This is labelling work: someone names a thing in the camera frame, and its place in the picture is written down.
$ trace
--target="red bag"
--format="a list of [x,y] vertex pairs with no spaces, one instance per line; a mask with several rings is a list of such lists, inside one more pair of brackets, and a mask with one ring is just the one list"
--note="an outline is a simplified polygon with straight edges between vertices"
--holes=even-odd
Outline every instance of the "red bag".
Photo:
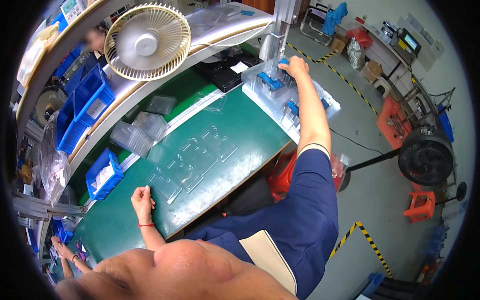
[[352,38],[353,36],[360,44],[360,46],[365,48],[368,48],[373,44],[372,38],[368,35],[366,31],[363,31],[360,27],[348,30],[345,36],[348,38]]

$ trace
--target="man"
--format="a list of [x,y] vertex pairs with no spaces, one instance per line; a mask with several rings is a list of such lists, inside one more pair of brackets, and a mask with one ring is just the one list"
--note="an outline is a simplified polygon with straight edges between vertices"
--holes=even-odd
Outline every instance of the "man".
[[246,216],[225,217],[165,243],[152,223],[148,186],[132,196],[145,249],[105,259],[57,287],[65,299],[305,299],[320,282],[338,237],[323,105],[296,56],[279,64],[299,90],[300,142],[290,189],[279,203]]

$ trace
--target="plastic stool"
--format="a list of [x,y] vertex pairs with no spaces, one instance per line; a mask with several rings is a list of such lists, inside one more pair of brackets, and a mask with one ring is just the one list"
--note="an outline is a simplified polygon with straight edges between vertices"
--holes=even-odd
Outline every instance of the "plastic stool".
[[384,94],[382,96],[385,99],[388,96],[388,93],[390,93],[390,91],[392,90],[392,87],[387,82],[387,80],[385,78],[383,78],[382,76],[379,76],[378,80],[373,83],[373,87],[377,88],[379,86],[384,87],[385,91],[384,91]]
[[[409,192],[408,194],[412,196],[412,202],[410,203],[410,208],[403,212],[404,216],[409,216],[412,223],[423,221],[433,216],[433,210],[435,209],[435,194],[433,192]],[[415,207],[415,204],[419,204],[419,202],[425,203]]]
[[[285,160],[289,159],[289,162],[285,169],[278,175],[278,169],[283,164]],[[297,149],[293,150],[288,154],[283,154],[280,156],[280,159],[276,163],[275,168],[272,171],[272,174],[268,177],[267,183],[270,188],[272,196],[275,198],[275,201],[282,200],[282,197],[278,195],[279,192],[288,192],[290,188],[290,181],[292,179],[293,168],[295,167],[295,162],[297,161]]]

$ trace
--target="red string bracelet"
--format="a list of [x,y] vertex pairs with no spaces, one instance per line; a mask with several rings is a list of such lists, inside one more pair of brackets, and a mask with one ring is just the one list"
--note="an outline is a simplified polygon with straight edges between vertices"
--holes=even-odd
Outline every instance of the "red string bracelet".
[[153,224],[153,223],[150,223],[150,224],[146,224],[146,225],[140,225],[140,223],[138,223],[138,227],[143,227],[143,226],[153,227],[154,224]]

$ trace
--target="gray floor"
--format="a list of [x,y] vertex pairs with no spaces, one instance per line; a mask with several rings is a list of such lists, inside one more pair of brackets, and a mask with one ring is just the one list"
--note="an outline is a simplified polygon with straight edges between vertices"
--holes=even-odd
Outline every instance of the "gray floor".
[[[317,60],[331,52],[329,47],[300,34],[292,28],[288,42]],[[299,54],[287,47],[287,56]],[[335,54],[326,62],[353,84],[380,113],[383,99],[367,80],[350,66],[346,56]],[[383,153],[392,147],[376,126],[377,116],[363,99],[338,75],[322,63],[308,61],[310,75],[341,105],[341,112],[330,127],[357,143]],[[349,140],[332,134],[332,152],[345,153],[351,165],[378,156]],[[400,173],[397,159],[352,172],[350,185],[338,200],[338,241],[350,226],[360,221],[377,245],[395,279],[416,279],[424,258],[429,232],[439,222],[439,213],[430,221],[409,224],[403,217],[412,185]],[[341,249],[326,264],[325,275],[309,299],[352,299],[365,285],[370,273],[386,271],[377,255],[357,228]]]

